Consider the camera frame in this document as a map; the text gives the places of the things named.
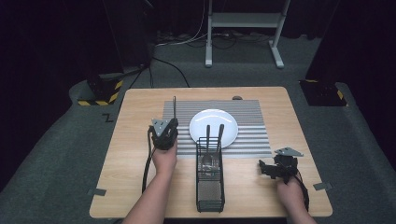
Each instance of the table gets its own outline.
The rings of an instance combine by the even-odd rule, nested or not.
[[[286,89],[282,87],[134,89],[125,93],[97,184],[106,195],[94,195],[92,217],[125,217],[141,195],[148,155],[147,131],[151,119],[163,117],[163,104],[187,100],[258,100],[273,150],[292,147],[304,156],[298,168],[310,196],[310,214],[327,217],[332,206],[305,141]],[[166,217],[285,217],[276,196],[276,181],[261,175],[257,159],[223,159],[225,205],[221,213],[199,213],[195,204],[195,159],[179,159],[173,176]],[[264,159],[274,164],[271,158]],[[148,172],[148,183],[155,173]]]
[[[213,27],[260,27],[276,28],[274,40],[268,41],[273,53],[277,68],[284,68],[282,58],[280,57],[277,43],[282,33],[283,24],[288,13],[290,0],[286,0],[279,13],[224,13],[212,11],[212,0],[209,0],[207,13],[207,40],[205,52],[205,66],[211,67],[212,60],[212,28]]]

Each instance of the human arm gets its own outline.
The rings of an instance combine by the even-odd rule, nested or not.
[[[291,177],[287,185],[278,181],[277,195],[294,224],[317,223],[305,209],[303,192],[296,177]]]
[[[177,164],[177,140],[168,150],[155,149],[156,175],[122,223],[163,223],[172,175]]]

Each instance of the black cable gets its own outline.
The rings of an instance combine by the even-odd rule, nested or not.
[[[140,75],[142,74],[143,69],[139,72],[139,74],[137,74],[136,78],[134,79],[134,81],[132,82],[132,84],[129,86],[128,90],[132,88],[132,86],[134,85],[134,83],[137,81],[137,79],[140,77]]]
[[[149,2],[149,0],[144,0],[144,2],[149,6],[149,8],[154,9],[154,6]]]
[[[303,183],[303,177],[301,176],[300,171],[295,167],[296,174],[294,174],[291,170],[289,170],[282,162],[279,162],[279,164],[283,167],[284,170],[286,170],[289,174],[289,176],[292,176],[296,178],[296,180],[300,184],[301,191],[303,192],[303,198],[304,198],[304,206],[306,211],[309,210],[309,195],[308,195],[308,189],[305,187],[305,184]]]
[[[270,38],[270,36],[268,35],[257,35],[257,39],[246,40],[242,38],[245,36],[252,36],[252,35],[242,35],[242,36],[237,36],[236,38],[238,39],[238,42],[243,42],[243,43],[259,43],[259,42],[267,41]]]
[[[151,158],[155,151],[155,149],[151,152],[151,139],[150,133],[154,131],[153,126],[149,126],[148,128],[148,159],[146,160],[145,172],[143,173],[143,181],[142,181],[142,193],[146,190],[148,174],[149,174],[149,165],[151,164]]]
[[[200,26],[199,26],[199,29],[198,29],[197,33],[195,34],[195,36],[194,36],[193,38],[188,39],[188,40],[186,40],[186,41],[177,42],[177,43],[158,44],[158,45],[156,45],[156,47],[158,47],[158,46],[165,46],[165,45],[179,45],[179,44],[185,44],[185,43],[190,43],[191,41],[194,41],[194,40],[195,40],[195,37],[197,37],[198,34],[200,34],[201,29],[202,29],[202,26],[203,26],[203,24],[204,24],[204,17],[205,17],[205,0],[203,1],[203,3],[204,3],[204,6],[203,6],[203,11],[202,11],[201,24],[200,24]]]
[[[172,35],[168,35],[168,37],[171,37],[172,39],[166,38],[166,37],[157,37],[162,41],[162,43],[158,43],[158,45],[175,45],[179,44],[180,42],[188,41],[191,39],[190,36],[186,36],[184,38],[178,38],[178,37],[173,37]]]
[[[121,106],[122,106],[122,103],[123,103],[123,98],[124,97],[122,97],[122,99],[121,99],[121,102],[120,102],[120,107],[119,107],[119,114],[120,114],[120,111],[121,111]]]
[[[224,0],[223,6],[222,6],[222,8],[221,8],[221,12],[224,12],[226,3],[227,3],[227,0]]]
[[[116,79],[120,79],[120,78],[124,78],[124,77],[128,77],[128,76],[132,76],[132,75],[141,73],[141,72],[142,72],[143,70],[145,70],[145,69],[146,69],[146,67],[139,68],[139,69],[134,70],[134,71],[132,71],[132,72],[125,73],[125,74],[122,74],[122,75],[119,75],[119,76],[116,76],[116,77],[104,77],[104,76],[101,76],[101,79],[102,79],[103,81],[116,80]]]
[[[154,88],[154,78],[152,77],[151,68],[148,68],[149,71],[149,85],[151,88]]]
[[[213,46],[214,48],[216,48],[216,49],[230,49],[230,48],[232,48],[235,44],[236,44],[236,37],[233,37],[233,43],[232,43],[230,46],[226,47],[226,48],[220,48],[219,46],[215,45],[215,44],[212,42],[212,46]]]
[[[193,43],[193,42],[204,42],[204,44],[203,44],[203,45],[200,45],[200,46],[194,46],[194,45],[191,44],[191,43]],[[190,47],[192,47],[192,48],[203,48],[204,46],[206,46],[206,41],[204,41],[204,40],[202,40],[202,41],[193,41],[193,42],[187,43],[186,45],[188,45],[188,46],[190,46]]]
[[[113,222],[113,224],[121,224],[122,221],[123,221],[123,218],[119,218],[119,219],[116,219],[116,220]]]
[[[152,59],[157,60],[158,62],[162,62],[162,63],[169,64],[169,65],[171,65],[172,67],[176,68],[177,71],[183,76],[184,81],[185,81],[186,84],[187,84],[187,87],[190,87],[190,84],[189,84],[189,82],[187,81],[186,76],[184,76],[184,73],[183,73],[178,67],[176,67],[175,65],[173,65],[173,64],[171,64],[171,63],[168,63],[168,62],[165,62],[165,61],[163,61],[163,60],[160,60],[160,59],[158,59],[158,58],[152,57]]]

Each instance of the utensil holder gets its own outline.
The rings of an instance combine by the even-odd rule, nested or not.
[[[203,162],[204,156],[211,162]],[[196,143],[196,203],[198,212],[222,212],[225,204],[221,142],[201,137]]]

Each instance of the wooden table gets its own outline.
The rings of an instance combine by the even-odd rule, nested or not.
[[[292,147],[304,156],[298,168],[308,188],[310,214],[327,217],[332,206],[321,183],[318,169],[305,141],[287,91],[282,87],[134,89],[125,93],[97,188],[92,217],[125,217],[141,195],[142,177],[148,156],[147,131],[151,119],[163,117],[163,104],[187,100],[259,100],[272,150]],[[257,159],[223,159],[225,205],[221,213],[199,213],[195,203],[195,159],[179,159],[173,176],[166,217],[285,217],[276,195],[276,181],[261,175]],[[274,164],[273,159],[264,161]],[[148,183],[155,174],[151,164]]]

